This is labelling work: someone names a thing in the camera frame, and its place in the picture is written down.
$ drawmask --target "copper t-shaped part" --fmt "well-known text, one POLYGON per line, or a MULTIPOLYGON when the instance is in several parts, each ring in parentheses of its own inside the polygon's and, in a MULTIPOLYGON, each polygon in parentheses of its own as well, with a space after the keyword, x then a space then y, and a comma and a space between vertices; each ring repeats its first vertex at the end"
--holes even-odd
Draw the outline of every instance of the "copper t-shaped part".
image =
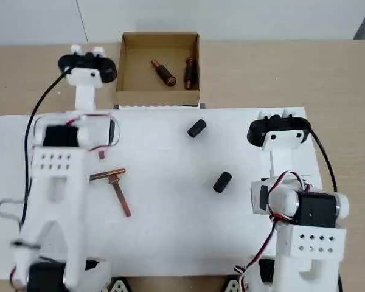
POLYGON ((117 198, 119 199, 119 202, 122 205, 122 208, 123 208, 124 213, 126 214, 126 217, 130 217, 131 212, 130 212, 130 209, 128 208, 126 199, 123 196, 122 189, 120 188, 120 185, 119 185, 119 180, 120 179, 119 179, 118 175, 110 175, 108 177, 108 183, 113 185, 117 198))

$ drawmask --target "screw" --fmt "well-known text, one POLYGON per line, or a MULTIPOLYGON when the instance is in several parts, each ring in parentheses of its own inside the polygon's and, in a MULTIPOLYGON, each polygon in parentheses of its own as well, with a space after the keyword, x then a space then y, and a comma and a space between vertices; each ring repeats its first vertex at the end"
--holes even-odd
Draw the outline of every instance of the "screw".
POLYGON ((99 151, 98 154, 99 154, 99 159, 100 160, 104 160, 104 158, 105 158, 105 152, 104 151, 99 151))
POLYGON ((116 192, 116 195, 117 195, 117 198, 119 199, 119 202, 122 205, 122 208, 123 208, 123 211, 126 214, 126 217, 130 217, 131 212, 130 212, 130 209, 128 208, 126 199, 123 196, 122 189, 120 188, 120 185, 119 185, 119 180, 120 179, 117 175, 110 175, 108 177, 108 183, 113 185, 113 187, 115 189, 115 192, 116 192))

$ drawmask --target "black cylinder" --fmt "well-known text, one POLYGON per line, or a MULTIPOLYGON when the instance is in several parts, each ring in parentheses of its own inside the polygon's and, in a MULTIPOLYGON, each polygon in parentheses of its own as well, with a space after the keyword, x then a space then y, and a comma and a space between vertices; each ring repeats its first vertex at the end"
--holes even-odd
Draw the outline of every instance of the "black cylinder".
POLYGON ((218 178, 217 182, 214 184, 214 190, 218 193, 221 193, 226 188, 231 179, 232 175, 230 173, 223 172, 218 178))
POLYGON ((189 130, 188 130, 188 135, 191 136, 192 138, 196 137, 197 135, 200 134, 201 131, 204 130, 204 128, 207 127, 207 123, 200 119, 198 120, 189 130))
POLYGON ((175 86, 176 85, 176 78, 168 71, 168 69, 165 68, 164 65, 159 65, 156 68, 156 71, 158 73, 158 76, 160 76, 162 81, 167 86, 175 86))

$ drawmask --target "black cable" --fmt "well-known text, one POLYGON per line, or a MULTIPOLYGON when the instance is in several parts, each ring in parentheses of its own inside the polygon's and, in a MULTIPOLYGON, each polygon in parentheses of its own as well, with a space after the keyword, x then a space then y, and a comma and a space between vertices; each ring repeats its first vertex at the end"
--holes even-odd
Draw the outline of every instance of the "black cable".
POLYGON ((19 229, 20 229, 21 228, 21 219, 16 215, 2 212, 1 206, 4 204, 23 204, 23 203, 24 203, 24 200, 14 200, 14 199, 10 199, 10 198, 2 199, 0 201, 0 217, 4 218, 4 219, 11 219, 13 221, 16 221, 19 226, 19 229))
POLYGON ((28 154, 28 140, 29 140, 29 133, 31 124, 33 121, 33 118, 35 117, 35 114, 38 111, 38 108, 40 107, 42 101, 44 98, 52 91, 52 89, 62 80, 65 78, 67 74, 70 74, 74 66, 69 67, 67 70, 62 72, 62 74, 54 81, 42 94, 42 96, 39 98, 38 102, 36 103, 34 109, 31 112, 29 122, 26 127, 26 133, 24 135, 24 172, 25 172, 25 184, 24 184, 24 205, 23 205, 23 212, 22 212, 22 218, 21 218, 21 225, 24 224, 24 220, 26 219, 26 212, 27 212, 27 203, 29 199, 29 194, 31 190, 31 182, 29 182, 29 154, 28 154))
POLYGON ((338 276, 338 291, 343 292, 341 275, 338 276))
MULTIPOLYGON (((331 162, 329 160, 329 157, 327 156, 327 153, 324 150, 324 147, 322 145, 322 142, 319 140, 318 135, 312 130, 312 128, 310 128, 310 133, 311 133, 312 137, 314 138, 316 144, 318 145, 319 149, 322 152, 323 158, 324 158, 324 160, 327 164, 328 172, 330 172, 331 182, 333 184, 333 190, 334 190, 335 193, 337 193, 338 192, 338 187, 336 185, 334 170, 333 170, 333 167, 332 167, 331 162)), ((343 285, 342 285, 342 279, 341 279, 340 274, 338 275, 338 291, 343 292, 343 285)))
POLYGON ((334 175, 334 170, 333 170, 333 167, 331 166, 329 157, 327 156, 327 153, 324 150, 324 147, 322 145, 322 142, 319 140, 318 136, 315 134, 315 132, 314 132, 314 130, 312 130, 312 128, 310 128, 310 133, 313 136, 316 144, 318 145, 319 149, 322 152, 323 158, 324 158, 324 160, 325 160, 325 162, 327 164, 328 171, 330 172, 331 181, 333 183, 333 190, 336 193, 336 192, 338 192, 338 188, 336 186, 336 179, 335 179, 335 175, 334 175))

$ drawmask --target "black rubber cap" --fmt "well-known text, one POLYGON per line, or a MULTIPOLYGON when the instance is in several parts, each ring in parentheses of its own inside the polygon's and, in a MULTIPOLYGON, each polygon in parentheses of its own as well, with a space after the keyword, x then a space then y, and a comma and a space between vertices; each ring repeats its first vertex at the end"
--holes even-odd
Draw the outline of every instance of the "black rubber cap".
POLYGON ((214 190, 218 193, 221 193, 226 188, 231 179, 232 175, 230 173, 223 172, 218 178, 217 182, 214 184, 214 190))
POLYGON ((200 134, 201 131, 204 130, 204 128, 207 127, 207 123, 200 119, 198 120, 189 130, 188 130, 188 135, 191 136, 192 138, 196 137, 197 135, 200 134))

